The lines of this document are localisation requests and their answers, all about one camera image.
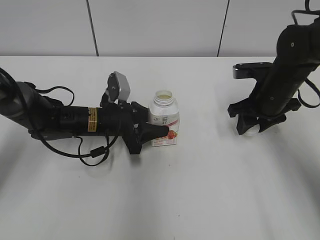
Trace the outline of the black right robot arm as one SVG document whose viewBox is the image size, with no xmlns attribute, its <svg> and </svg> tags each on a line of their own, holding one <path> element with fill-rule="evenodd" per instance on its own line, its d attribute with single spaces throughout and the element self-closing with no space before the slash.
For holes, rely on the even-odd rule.
<svg viewBox="0 0 320 240">
<path fill-rule="evenodd" d="M 236 130 L 243 135 L 258 125 L 259 132 L 286 121 L 286 113 L 297 111 L 304 102 L 299 92 L 307 83 L 320 92 L 308 79 L 320 65 L 320 20 L 309 25 L 288 25 L 280 34 L 273 62 L 238 63 L 233 66 L 234 79 L 255 79 L 249 97 L 230 104 L 227 111 L 237 117 Z"/>
</svg>

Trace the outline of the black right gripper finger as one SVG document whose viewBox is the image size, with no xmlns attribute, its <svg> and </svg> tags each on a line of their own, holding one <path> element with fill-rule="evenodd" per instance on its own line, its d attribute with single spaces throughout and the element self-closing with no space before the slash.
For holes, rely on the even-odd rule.
<svg viewBox="0 0 320 240">
<path fill-rule="evenodd" d="M 287 120 L 287 117 L 285 114 L 282 114 L 276 118 L 259 118 L 258 119 L 258 124 L 259 124 L 259 133 L 264 132 L 265 130 L 269 129 L 270 127 L 283 123 Z"/>
<path fill-rule="evenodd" d="M 240 136 L 253 136 L 260 131 L 258 118 L 255 116 L 238 114 L 236 130 Z"/>
</svg>

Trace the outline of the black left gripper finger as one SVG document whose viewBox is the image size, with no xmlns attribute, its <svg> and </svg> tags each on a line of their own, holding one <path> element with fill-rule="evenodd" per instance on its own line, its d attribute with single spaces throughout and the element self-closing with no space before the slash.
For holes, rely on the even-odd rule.
<svg viewBox="0 0 320 240">
<path fill-rule="evenodd" d="M 149 121 L 149 109 L 138 102 L 133 102 L 134 117 L 137 123 L 147 123 Z"/>
<path fill-rule="evenodd" d="M 151 140 L 166 137 L 168 133 L 168 126 L 153 125 L 146 122 L 142 122 L 138 124 L 137 128 L 138 143 L 143 145 Z"/>
</svg>

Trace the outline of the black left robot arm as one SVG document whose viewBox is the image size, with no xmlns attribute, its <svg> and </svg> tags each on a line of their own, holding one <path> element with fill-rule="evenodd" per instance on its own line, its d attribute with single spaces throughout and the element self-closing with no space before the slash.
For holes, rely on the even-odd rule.
<svg viewBox="0 0 320 240">
<path fill-rule="evenodd" d="M 99 107 L 64 105 L 46 96 L 51 91 L 53 88 L 40 90 L 31 82 L 15 81 L 2 69 L 0 114 L 45 144 L 73 137 L 121 137 L 131 155 L 138 155 L 144 143 L 169 133 L 168 126 L 149 123 L 148 108 L 127 102 L 130 86 L 117 71 L 109 75 Z"/>
</svg>

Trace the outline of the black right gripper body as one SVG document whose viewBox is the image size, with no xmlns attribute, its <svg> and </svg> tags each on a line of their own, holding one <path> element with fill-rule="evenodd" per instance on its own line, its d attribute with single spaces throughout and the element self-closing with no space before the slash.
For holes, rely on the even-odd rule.
<svg viewBox="0 0 320 240">
<path fill-rule="evenodd" d="M 297 111 L 301 103 L 297 98 L 273 95 L 268 98 L 248 97 L 229 105 L 227 111 L 231 118 L 236 115 L 256 117 L 263 120 L 285 119 L 286 113 Z"/>
</svg>

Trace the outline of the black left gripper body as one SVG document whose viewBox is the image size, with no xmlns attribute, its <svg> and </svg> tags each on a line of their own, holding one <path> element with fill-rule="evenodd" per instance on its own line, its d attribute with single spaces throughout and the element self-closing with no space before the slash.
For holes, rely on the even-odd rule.
<svg viewBox="0 0 320 240">
<path fill-rule="evenodd" d="M 142 144 L 138 143 L 140 123 L 137 123 L 134 116 L 134 101 L 108 103 L 105 107 L 97 108 L 97 135 L 122 137 L 131 155 L 140 154 L 142 149 Z"/>
</svg>

